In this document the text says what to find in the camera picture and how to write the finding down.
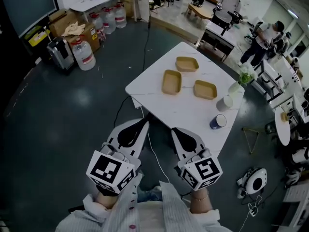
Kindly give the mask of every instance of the window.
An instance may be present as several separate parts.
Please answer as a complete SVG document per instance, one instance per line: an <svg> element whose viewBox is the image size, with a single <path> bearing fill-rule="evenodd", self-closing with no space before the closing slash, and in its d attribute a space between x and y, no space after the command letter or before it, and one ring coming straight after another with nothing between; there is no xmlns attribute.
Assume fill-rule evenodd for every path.
<svg viewBox="0 0 309 232"><path fill-rule="evenodd" d="M298 46L291 52L292 57L299 57L305 50L306 46L303 41L301 41Z"/></svg>

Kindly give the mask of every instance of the gray floor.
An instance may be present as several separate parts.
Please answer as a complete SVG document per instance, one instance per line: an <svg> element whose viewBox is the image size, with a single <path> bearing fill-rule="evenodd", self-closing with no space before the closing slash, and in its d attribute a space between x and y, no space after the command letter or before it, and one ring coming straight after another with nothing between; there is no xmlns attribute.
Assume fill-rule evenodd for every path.
<svg viewBox="0 0 309 232"><path fill-rule="evenodd" d="M105 47L95 53L94 69L83 72L76 68L65 76L53 66L40 64L21 85L20 90L26 88L20 95L20 90L17 92L16 105L13 107L13 101L5 114L4 146L0 152L0 203L9 212L11 231L54 231L68 214L68 208L81 205L84 196L95 191L85 175L86 168L93 151L100 148L112 131L116 112L126 97L126 85L142 70L146 37L145 23L130 23L107 37ZM146 66L181 41L178 36L152 27ZM229 67L219 65L236 77ZM116 124L138 117L141 111L128 99ZM265 167L268 182L262 196L266 197L284 175L282 162L273 157L275 147L270 137L261 134L255 153L249 155L241 131L242 127L263 128L272 118L273 112L263 97L247 86L235 124L219 156L224 174L209 188L213 207L220 210L221 224L232 231L239 231L248 212L247 206L236 198L236 180L251 166ZM171 183L179 193L188 192L189 187L173 170L178 160L170 143L169 129L154 120L150 137ZM165 181L148 144L140 159L146 176L142 188ZM285 194L282 186L280 183L256 217L248 218L242 231L271 231L271 222Z"/></svg>

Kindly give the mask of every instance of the wooden table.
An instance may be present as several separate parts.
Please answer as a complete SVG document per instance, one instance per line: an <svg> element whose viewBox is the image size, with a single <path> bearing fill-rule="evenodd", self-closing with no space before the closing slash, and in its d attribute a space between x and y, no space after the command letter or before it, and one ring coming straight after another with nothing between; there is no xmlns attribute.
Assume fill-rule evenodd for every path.
<svg viewBox="0 0 309 232"><path fill-rule="evenodd" d="M196 72L182 72L181 91L177 95L168 95L162 92L163 75L166 69L177 70L175 63L179 56L195 58L199 69ZM215 84L217 98L211 101L196 97L193 94L196 80ZM240 87L233 96L233 107L219 112L216 104L228 94L228 88L233 83L235 80L218 65L181 42L132 81L126 92L170 129L183 128L199 135L212 155L217 157L232 129L245 92ZM226 117L227 125L212 130L209 123L218 114Z"/></svg>
<svg viewBox="0 0 309 232"><path fill-rule="evenodd" d="M201 19L207 19L207 20L212 19L212 11L209 12L209 11L205 10L205 8L203 8L203 6L197 7L197 6L194 6L193 4L189 3L188 8L187 8L187 10L184 14L186 15L189 10L192 10Z"/></svg>

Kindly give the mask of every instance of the wooden tray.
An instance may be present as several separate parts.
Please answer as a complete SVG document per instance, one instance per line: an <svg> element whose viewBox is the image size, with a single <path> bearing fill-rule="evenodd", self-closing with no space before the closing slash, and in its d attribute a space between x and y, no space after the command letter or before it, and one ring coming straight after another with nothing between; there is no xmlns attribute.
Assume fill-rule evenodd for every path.
<svg viewBox="0 0 309 232"><path fill-rule="evenodd" d="M180 72L196 72L198 69L198 62L195 58L177 57L176 67Z"/></svg>
<svg viewBox="0 0 309 232"><path fill-rule="evenodd" d="M182 87L182 75L177 71L166 70L163 76L162 92L176 95Z"/></svg>
<svg viewBox="0 0 309 232"><path fill-rule="evenodd" d="M207 100L217 97L217 87L212 83L196 80L193 88L194 95Z"/></svg>

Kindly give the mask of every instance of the striped shirt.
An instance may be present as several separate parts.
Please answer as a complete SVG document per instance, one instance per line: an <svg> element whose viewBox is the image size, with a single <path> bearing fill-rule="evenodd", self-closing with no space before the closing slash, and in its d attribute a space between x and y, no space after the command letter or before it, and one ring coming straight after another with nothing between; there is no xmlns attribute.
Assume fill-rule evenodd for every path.
<svg viewBox="0 0 309 232"><path fill-rule="evenodd" d="M137 204L137 186L142 178L138 174L119 195L111 210L93 201L87 195L84 211L75 211L62 220L56 232L140 232L140 216ZM204 214L191 214L180 199L172 184L160 182L162 188L162 209L167 232L231 232L222 227L218 210Z"/></svg>

